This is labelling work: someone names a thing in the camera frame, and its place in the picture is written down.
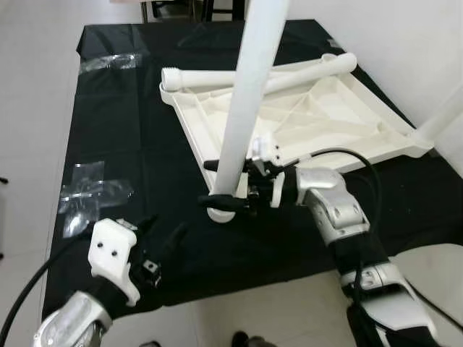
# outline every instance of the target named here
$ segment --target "black cloth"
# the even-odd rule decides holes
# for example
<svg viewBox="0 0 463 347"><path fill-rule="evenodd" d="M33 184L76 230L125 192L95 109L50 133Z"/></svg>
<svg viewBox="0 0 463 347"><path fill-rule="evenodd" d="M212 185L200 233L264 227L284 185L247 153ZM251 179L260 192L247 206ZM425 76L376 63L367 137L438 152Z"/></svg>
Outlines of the black cloth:
<svg viewBox="0 0 463 347"><path fill-rule="evenodd" d="M90 25L78 46L82 62L121 53L141 56L135 69L97 69L79 76L63 184L76 163L105 162L105 179L129 179L135 194L126 205L102 209L101 217L136 223L158 214L147 241L155 259L175 227L190 227L176 259L163 267L162 287L134 309L150 311L216 294L301 278L334 268L312 217L304 208L237 216L226 225L210 221L197 206L208 190L178 118L161 101L162 67L235 69L242 22ZM341 53L315 20L288 21L276 64ZM354 75L403 115L367 74ZM437 156L379 163L384 204L379 236L389 255L426 244L462 244L462 180ZM366 169L347 176L348 189L365 213L374 213ZM57 215L52 252L61 244L64 216ZM43 315L91 283L88 244L76 246L48 274Z"/></svg>

